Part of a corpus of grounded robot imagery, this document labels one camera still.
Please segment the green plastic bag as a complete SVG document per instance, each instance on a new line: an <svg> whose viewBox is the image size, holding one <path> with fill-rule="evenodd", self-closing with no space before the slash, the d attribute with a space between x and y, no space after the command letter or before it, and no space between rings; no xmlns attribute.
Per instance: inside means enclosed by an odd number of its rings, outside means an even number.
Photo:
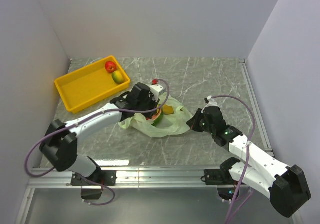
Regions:
<svg viewBox="0 0 320 224"><path fill-rule="evenodd" d="M127 130L134 128L151 138L163 138L166 136L182 135L190 130L187 121L192 118L192 114L178 100L169 97L165 105L174 109L174 114L163 116L162 121L157 126L152 126L140 113L120 122L120 128Z"/></svg>

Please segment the yellow toy fruit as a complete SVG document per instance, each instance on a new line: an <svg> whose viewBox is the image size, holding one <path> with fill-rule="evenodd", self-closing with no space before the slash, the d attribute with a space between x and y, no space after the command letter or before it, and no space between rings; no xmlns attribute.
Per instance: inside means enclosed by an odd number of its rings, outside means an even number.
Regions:
<svg viewBox="0 0 320 224"><path fill-rule="evenodd" d="M120 84L125 82L125 79L124 79L122 73L120 71L118 71L118 70L114 71L111 74L111 77L112 77L113 81L118 85L120 85Z"/></svg>

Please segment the red toy fruit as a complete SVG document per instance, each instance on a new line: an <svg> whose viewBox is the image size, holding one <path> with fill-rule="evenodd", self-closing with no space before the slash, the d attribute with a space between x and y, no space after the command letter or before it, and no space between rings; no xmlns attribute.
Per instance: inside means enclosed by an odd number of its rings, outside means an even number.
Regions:
<svg viewBox="0 0 320 224"><path fill-rule="evenodd" d="M105 70L110 74L117 71L117 65L113 61L107 61L104 67L105 67Z"/></svg>

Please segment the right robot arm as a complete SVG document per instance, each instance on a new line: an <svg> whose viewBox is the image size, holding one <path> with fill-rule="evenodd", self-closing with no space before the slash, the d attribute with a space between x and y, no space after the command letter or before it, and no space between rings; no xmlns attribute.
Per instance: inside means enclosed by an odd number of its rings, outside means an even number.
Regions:
<svg viewBox="0 0 320 224"><path fill-rule="evenodd" d="M286 218L311 199L304 171L297 165L276 160L240 130L226 124L219 107L199 108L186 124L195 132L210 134L216 144L234 155L220 165L224 183L244 183L268 198L273 208Z"/></svg>

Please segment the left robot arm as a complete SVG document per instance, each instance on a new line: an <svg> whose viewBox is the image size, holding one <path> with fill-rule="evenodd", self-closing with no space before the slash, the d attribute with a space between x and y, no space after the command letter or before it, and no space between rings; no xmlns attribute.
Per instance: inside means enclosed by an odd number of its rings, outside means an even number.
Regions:
<svg viewBox="0 0 320 224"><path fill-rule="evenodd" d="M146 118L156 114L160 95L165 87L137 83L132 90L113 98L109 103L81 118L62 122L55 120L47 130L49 136L39 149L58 172L71 171L89 185L101 184L101 167L90 157L78 153L78 144L95 132L118 124L141 113Z"/></svg>

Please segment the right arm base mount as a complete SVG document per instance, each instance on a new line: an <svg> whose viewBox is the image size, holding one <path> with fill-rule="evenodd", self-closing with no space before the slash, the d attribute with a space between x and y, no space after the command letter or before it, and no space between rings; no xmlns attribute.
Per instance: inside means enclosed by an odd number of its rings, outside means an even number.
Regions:
<svg viewBox="0 0 320 224"><path fill-rule="evenodd" d="M216 186L219 198L225 202L231 202L238 182L234 181L229 174L221 169L205 169L200 180L206 186Z"/></svg>

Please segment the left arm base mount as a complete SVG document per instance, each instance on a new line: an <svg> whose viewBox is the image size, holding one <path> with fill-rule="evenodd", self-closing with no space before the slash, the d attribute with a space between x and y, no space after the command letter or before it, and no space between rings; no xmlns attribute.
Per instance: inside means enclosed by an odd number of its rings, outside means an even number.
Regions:
<svg viewBox="0 0 320 224"><path fill-rule="evenodd" d="M74 172L70 185L81 188L80 194L84 201L99 201L104 191L116 185L116 178L116 170L98 170L90 177Z"/></svg>

